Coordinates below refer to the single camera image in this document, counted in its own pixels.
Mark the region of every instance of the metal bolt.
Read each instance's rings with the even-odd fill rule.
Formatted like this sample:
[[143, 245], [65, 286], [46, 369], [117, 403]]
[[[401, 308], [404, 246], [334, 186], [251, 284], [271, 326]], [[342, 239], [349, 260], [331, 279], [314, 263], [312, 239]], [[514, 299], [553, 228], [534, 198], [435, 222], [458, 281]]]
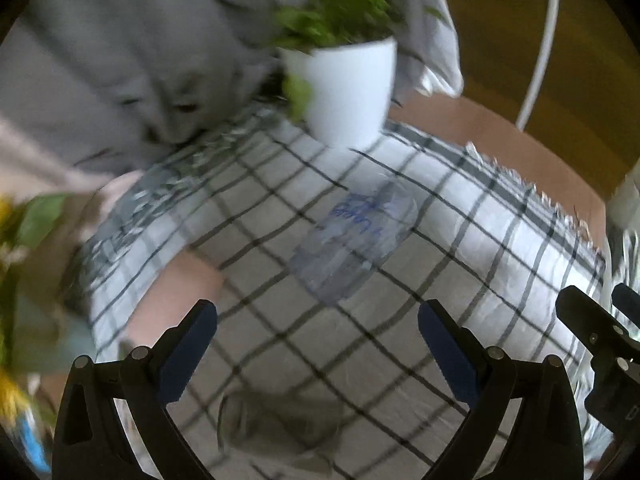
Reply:
[[616, 362], [618, 363], [618, 366], [625, 372], [629, 370], [629, 363], [627, 363], [622, 357], [617, 358]]
[[495, 359], [497, 361], [504, 357], [504, 351], [502, 348], [498, 348], [497, 346], [489, 346], [486, 352], [489, 354], [491, 359]]
[[555, 366], [556, 368], [560, 368], [562, 366], [562, 359], [557, 355], [550, 355], [548, 357], [549, 364]]
[[140, 361], [149, 355], [149, 348], [147, 346], [137, 346], [131, 351], [131, 357], [136, 361]]
[[76, 368], [84, 368], [89, 364], [89, 358], [86, 355], [81, 355], [74, 361], [74, 366]]

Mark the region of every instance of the white flower pot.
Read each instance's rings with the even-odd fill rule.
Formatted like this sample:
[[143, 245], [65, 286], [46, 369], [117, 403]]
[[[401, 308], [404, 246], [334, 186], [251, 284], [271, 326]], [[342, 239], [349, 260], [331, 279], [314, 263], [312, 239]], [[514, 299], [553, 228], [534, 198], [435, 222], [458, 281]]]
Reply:
[[396, 74], [394, 38], [310, 55], [281, 50], [288, 73], [311, 84], [305, 111], [310, 134], [334, 148], [368, 148], [380, 134], [388, 113]]

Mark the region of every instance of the plant foliage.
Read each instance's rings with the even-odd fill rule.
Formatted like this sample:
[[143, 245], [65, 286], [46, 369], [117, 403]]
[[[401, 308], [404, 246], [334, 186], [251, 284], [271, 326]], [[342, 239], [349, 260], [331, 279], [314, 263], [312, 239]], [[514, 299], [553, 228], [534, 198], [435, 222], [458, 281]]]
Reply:
[[276, 44], [302, 52], [384, 40], [400, 21], [388, 0], [307, 0], [281, 7], [276, 18], [284, 30]]

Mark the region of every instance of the white tablecloth with black grid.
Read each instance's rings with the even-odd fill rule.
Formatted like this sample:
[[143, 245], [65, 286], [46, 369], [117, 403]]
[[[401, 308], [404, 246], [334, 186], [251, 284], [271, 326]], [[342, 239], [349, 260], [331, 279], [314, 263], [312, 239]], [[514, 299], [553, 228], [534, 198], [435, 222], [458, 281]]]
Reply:
[[[351, 186], [379, 173], [411, 190], [418, 220], [352, 298], [324, 306], [287, 260]], [[336, 478], [420, 479], [466, 413], [420, 337], [420, 302], [437, 298], [512, 358], [556, 354], [574, 377], [584, 348], [554, 301], [567, 285], [597, 299], [604, 269], [569, 218], [473, 149], [395, 123], [364, 152], [328, 149], [261, 103], [152, 168], [82, 248], [70, 301], [90, 316], [98, 360], [118, 357], [136, 303], [186, 246], [226, 284], [218, 332], [169, 411], [218, 480], [288, 475], [218, 450], [220, 400], [240, 388], [341, 400]], [[581, 422], [588, 440], [593, 424]]]

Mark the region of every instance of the potted plant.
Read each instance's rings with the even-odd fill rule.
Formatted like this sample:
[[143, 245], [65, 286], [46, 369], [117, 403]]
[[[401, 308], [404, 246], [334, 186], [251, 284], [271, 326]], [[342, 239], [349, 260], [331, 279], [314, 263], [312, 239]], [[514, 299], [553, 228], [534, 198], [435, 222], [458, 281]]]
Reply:
[[388, 113], [396, 73], [389, 0], [307, 0], [281, 7], [278, 40], [293, 121], [327, 146], [364, 149]]

